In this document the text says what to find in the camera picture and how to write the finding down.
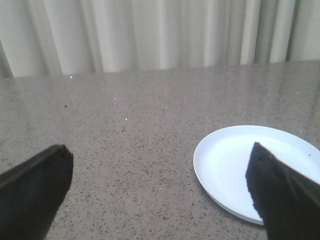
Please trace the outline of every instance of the granite countertop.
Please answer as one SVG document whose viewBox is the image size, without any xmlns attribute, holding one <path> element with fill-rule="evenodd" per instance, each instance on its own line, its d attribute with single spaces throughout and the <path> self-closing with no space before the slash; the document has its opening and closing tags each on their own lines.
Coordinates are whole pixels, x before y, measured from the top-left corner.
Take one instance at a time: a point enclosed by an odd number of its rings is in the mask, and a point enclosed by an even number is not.
<svg viewBox="0 0 320 240">
<path fill-rule="evenodd" d="M 320 61 L 0 79 L 1 172 L 53 144 L 74 154 L 48 240 L 265 240 L 194 173 L 200 140 L 233 125 L 319 149 Z"/>
</svg>

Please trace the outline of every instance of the white curtain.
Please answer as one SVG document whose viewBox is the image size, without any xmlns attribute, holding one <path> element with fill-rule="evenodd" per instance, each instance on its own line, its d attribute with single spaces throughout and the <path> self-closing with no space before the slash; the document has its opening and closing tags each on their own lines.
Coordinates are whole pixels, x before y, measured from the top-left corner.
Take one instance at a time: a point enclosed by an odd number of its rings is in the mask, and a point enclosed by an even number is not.
<svg viewBox="0 0 320 240">
<path fill-rule="evenodd" d="M 320 59 L 319 0 L 0 0 L 0 76 Z"/>
</svg>

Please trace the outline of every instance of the table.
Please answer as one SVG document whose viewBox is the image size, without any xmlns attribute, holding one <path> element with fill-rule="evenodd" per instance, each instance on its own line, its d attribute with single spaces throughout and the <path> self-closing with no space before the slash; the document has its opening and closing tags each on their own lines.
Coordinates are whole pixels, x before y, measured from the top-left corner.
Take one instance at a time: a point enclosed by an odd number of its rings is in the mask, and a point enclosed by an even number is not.
<svg viewBox="0 0 320 240">
<path fill-rule="evenodd" d="M 53 144 L 74 154 L 48 240 L 265 240 L 194 173 L 199 141 L 233 125 L 319 149 L 320 61 L 0 79 L 1 172 Z"/>
</svg>

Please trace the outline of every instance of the curtain fold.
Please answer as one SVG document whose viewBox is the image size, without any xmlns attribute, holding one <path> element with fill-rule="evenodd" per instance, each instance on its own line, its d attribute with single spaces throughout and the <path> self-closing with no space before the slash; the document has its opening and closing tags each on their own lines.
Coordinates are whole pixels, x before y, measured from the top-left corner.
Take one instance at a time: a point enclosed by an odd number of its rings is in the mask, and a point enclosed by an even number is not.
<svg viewBox="0 0 320 240">
<path fill-rule="evenodd" d="M 25 77 L 320 59 L 319 9 L 318 0 L 2 0 L 0 68 Z"/>
</svg>

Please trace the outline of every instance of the white plate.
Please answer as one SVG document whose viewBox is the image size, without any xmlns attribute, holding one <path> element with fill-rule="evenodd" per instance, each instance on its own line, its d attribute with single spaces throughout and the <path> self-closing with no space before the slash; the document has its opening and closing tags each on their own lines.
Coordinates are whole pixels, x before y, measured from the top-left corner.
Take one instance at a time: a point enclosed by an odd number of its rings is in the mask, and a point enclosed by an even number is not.
<svg viewBox="0 0 320 240">
<path fill-rule="evenodd" d="M 290 133 L 254 125 L 222 128 L 196 147 L 193 167 L 210 197 L 231 214 L 263 225 L 247 188 L 246 171 L 254 142 L 280 161 L 320 184 L 320 151 Z"/>
</svg>

